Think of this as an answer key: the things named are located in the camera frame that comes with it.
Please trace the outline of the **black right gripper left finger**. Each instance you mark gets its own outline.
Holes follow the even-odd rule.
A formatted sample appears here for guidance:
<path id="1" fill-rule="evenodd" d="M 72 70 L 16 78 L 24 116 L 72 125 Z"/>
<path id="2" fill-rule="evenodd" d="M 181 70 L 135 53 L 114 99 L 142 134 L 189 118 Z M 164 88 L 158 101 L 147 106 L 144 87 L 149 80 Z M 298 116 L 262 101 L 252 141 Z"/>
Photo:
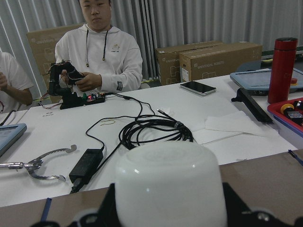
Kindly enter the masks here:
<path id="1" fill-rule="evenodd" d="M 115 184 L 110 184 L 108 191 L 98 209 L 97 227 L 117 227 Z"/>

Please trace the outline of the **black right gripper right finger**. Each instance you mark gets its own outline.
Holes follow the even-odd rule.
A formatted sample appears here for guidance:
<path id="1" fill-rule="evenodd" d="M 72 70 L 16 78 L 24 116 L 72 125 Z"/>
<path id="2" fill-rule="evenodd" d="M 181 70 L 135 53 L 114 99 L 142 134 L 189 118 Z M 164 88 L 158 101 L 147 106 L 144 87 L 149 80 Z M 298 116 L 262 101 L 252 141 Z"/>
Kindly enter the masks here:
<path id="1" fill-rule="evenodd" d="M 245 212 L 250 212 L 250 208 L 226 182 L 223 182 L 223 193 L 225 197 L 228 226 L 245 227 Z"/>

